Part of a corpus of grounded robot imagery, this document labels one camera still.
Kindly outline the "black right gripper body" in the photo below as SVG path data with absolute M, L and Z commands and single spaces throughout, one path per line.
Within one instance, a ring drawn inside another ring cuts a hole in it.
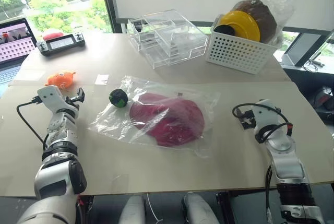
M 239 121 L 244 130 L 254 129 L 256 127 L 256 121 L 252 110 L 248 110 L 245 112 L 239 111 Z

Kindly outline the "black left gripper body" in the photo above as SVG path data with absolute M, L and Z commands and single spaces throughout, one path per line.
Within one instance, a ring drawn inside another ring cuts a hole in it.
M 69 97 L 69 96 L 65 96 L 64 97 L 65 102 L 73 107 L 75 107 L 77 110 L 79 110 L 79 105 L 75 104 L 75 96 L 74 97 Z

